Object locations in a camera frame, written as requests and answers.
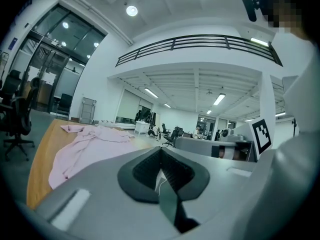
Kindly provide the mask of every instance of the pink cloth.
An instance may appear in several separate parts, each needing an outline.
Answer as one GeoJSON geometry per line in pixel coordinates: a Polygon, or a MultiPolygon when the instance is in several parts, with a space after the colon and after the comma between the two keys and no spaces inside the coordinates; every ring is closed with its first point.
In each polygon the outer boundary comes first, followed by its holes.
{"type": "Polygon", "coordinates": [[[104,126],[63,125],[68,133],[78,133],[74,141],[60,149],[54,158],[49,185],[55,189],[85,167],[136,151],[126,131],[104,126]]]}

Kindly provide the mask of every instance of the wooden table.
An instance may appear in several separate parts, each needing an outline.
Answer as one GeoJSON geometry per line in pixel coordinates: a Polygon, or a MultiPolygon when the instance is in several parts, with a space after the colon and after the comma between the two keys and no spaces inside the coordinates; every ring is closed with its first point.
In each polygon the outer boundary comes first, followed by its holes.
{"type": "MultiPolygon", "coordinates": [[[[49,174],[56,153],[74,141],[77,136],[76,132],[67,133],[60,127],[65,125],[84,124],[54,119],[46,130],[33,159],[26,190],[26,204],[31,209],[35,209],[39,202],[52,191],[49,185],[49,174]]],[[[141,138],[133,138],[131,142],[139,149],[152,148],[141,138]]]]}

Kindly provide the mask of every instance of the fluorescent light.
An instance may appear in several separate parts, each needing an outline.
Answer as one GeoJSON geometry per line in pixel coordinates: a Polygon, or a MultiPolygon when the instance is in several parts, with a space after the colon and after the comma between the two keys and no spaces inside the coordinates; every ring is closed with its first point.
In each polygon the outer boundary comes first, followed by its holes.
{"type": "Polygon", "coordinates": [[[226,97],[226,95],[223,94],[223,93],[220,93],[220,94],[219,94],[219,97],[215,100],[215,102],[213,103],[213,105],[218,105],[218,104],[224,99],[224,97],[226,97]]]}
{"type": "Polygon", "coordinates": [[[285,114],[286,114],[286,112],[279,113],[279,114],[276,114],[275,117],[283,116],[283,115],[285,115],[285,114]]]}
{"type": "Polygon", "coordinates": [[[148,88],[144,88],[148,93],[150,93],[151,95],[153,95],[156,98],[159,98],[157,95],[155,95],[152,91],[150,91],[148,88]]]}
{"type": "Polygon", "coordinates": [[[128,6],[127,9],[126,9],[126,13],[129,15],[129,16],[136,16],[138,14],[138,9],[137,7],[135,6],[128,6]]]}
{"type": "Polygon", "coordinates": [[[251,41],[254,41],[258,44],[264,45],[264,46],[269,46],[267,42],[261,41],[259,39],[251,38],[251,41]]]}
{"type": "Polygon", "coordinates": [[[63,26],[65,29],[69,28],[69,24],[66,23],[66,22],[63,22],[63,23],[62,23],[62,26],[63,26]]]}

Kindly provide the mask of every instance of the black chair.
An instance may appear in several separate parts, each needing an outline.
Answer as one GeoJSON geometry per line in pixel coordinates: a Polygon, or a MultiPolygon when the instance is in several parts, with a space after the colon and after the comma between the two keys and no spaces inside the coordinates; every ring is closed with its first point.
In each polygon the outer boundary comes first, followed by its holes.
{"type": "Polygon", "coordinates": [[[0,121],[0,131],[8,132],[10,136],[14,136],[13,139],[5,139],[3,141],[4,146],[6,146],[6,143],[11,143],[4,153],[6,161],[9,161],[8,154],[16,146],[25,154],[28,161],[28,155],[21,144],[32,144],[32,147],[35,147],[35,143],[32,140],[21,139],[21,135],[26,136],[31,131],[30,107],[33,99],[36,99],[38,95],[39,85],[37,85],[37,82],[40,82],[38,77],[31,81],[31,89],[26,99],[15,97],[10,101],[10,105],[0,103],[0,108],[6,111],[5,117],[0,121]]]}
{"type": "Polygon", "coordinates": [[[3,88],[0,90],[0,97],[3,98],[2,104],[10,105],[10,100],[21,84],[21,79],[19,76],[20,71],[11,70],[9,75],[6,77],[3,88]]]}
{"type": "Polygon", "coordinates": [[[163,131],[161,132],[162,134],[167,136],[170,134],[170,131],[166,129],[166,125],[164,123],[162,124],[162,129],[163,129],[163,131]]]}
{"type": "Polygon", "coordinates": [[[181,137],[184,134],[184,131],[182,130],[182,128],[179,127],[175,127],[171,136],[163,136],[167,142],[166,143],[162,143],[163,144],[167,144],[167,147],[172,146],[175,147],[175,141],[178,137],[181,137]]]}
{"type": "Polygon", "coordinates": [[[58,102],[58,106],[56,108],[56,113],[59,111],[62,111],[64,114],[69,114],[69,110],[71,107],[71,102],[72,102],[72,96],[62,93],[61,99],[58,102]]]}

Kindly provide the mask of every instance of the white table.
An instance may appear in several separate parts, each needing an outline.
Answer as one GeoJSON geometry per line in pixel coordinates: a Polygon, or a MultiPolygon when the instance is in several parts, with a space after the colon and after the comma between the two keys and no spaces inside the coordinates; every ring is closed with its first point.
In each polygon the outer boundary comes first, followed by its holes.
{"type": "Polygon", "coordinates": [[[134,128],[134,133],[138,132],[138,135],[141,133],[146,134],[149,130],[150,123],[136,121],[136,125],[134,128]]]}

